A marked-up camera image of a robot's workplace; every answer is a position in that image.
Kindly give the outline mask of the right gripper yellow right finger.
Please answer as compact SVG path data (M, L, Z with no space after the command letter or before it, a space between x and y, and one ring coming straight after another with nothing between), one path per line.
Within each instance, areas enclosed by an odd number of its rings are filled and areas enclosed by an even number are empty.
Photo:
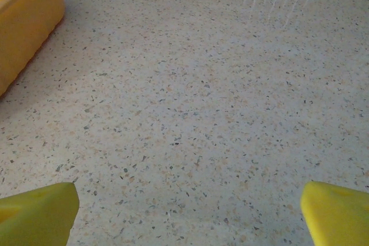
M369 193L310 181L300 207L315 246L369 246Z

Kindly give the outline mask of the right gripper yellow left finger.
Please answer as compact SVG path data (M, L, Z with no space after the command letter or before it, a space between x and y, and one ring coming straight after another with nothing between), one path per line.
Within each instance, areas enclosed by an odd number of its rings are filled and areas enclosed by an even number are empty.
M80 201L64 182L0 199L0 246L66 246Z

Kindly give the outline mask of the yellow plastic container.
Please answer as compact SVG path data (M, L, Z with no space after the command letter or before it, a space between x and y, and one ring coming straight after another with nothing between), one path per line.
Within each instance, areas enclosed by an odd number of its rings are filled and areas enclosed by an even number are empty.
M65 13L64 0L0 0L0 96Z

